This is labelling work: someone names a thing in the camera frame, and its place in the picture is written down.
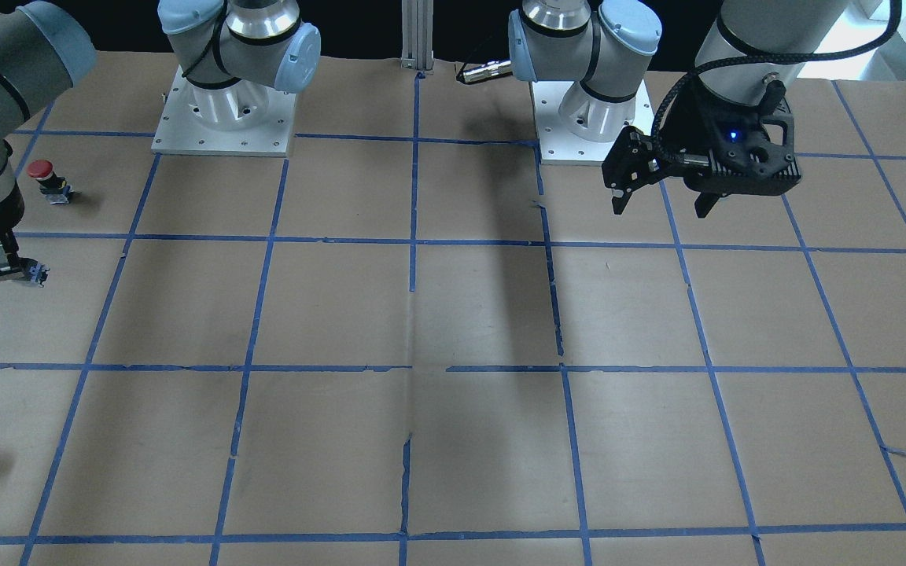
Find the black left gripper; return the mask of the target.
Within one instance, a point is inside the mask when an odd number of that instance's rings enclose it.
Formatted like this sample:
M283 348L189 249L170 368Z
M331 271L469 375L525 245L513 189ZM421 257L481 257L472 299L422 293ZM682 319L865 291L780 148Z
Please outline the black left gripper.
M661 126L661 146L682 165L684 182L698 191L694 211L707 218L725 196L781 196L801 182L794 149L794 115L780 79L762 83L758 103L720 99L695 76L676 95ZM602 164L615 215L636 190L665 178L651 136L621 129Z

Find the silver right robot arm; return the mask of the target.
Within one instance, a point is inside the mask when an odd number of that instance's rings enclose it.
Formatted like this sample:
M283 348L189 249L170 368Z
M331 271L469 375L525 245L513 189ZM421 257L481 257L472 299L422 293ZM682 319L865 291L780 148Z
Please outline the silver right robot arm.
M311 83L322 36L295 1L161 1L179 59L153 143L161 154L285 156L298 93ZM48 268L20 254L24 201L7 137L78 85L96 64L89 33L60 6L0 12L0 281L35 285Z

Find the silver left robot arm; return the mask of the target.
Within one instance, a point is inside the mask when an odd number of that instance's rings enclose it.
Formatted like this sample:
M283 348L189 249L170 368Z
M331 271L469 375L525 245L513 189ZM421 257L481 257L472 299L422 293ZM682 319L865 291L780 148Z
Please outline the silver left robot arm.
M609 119L591 130L594 112L631 104L664 37L664 23L640 1L524 1L508 16L515 78L564 80L564 115L579 136L610 142L602 164L616 215L637 190L680 177L697 193L705 218L729 196L779 197L802 180L795 119L786 93L808 62L848 60L895 35L903 4L890 3L887 28L848 50L819 45L845 1L725 1L693 68L659 101L650 129Z

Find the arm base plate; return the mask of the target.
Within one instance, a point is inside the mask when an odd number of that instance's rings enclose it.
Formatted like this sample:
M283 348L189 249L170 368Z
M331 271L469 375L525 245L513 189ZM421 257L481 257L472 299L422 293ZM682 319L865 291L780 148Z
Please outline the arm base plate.
M161 155L286 158L296 104L295 94L248 80L201 89L177 68L151 149Z
M626 126L650 133L654 107L645 82L622 103L593 99L567 80L529 85L543 164L598 166Z

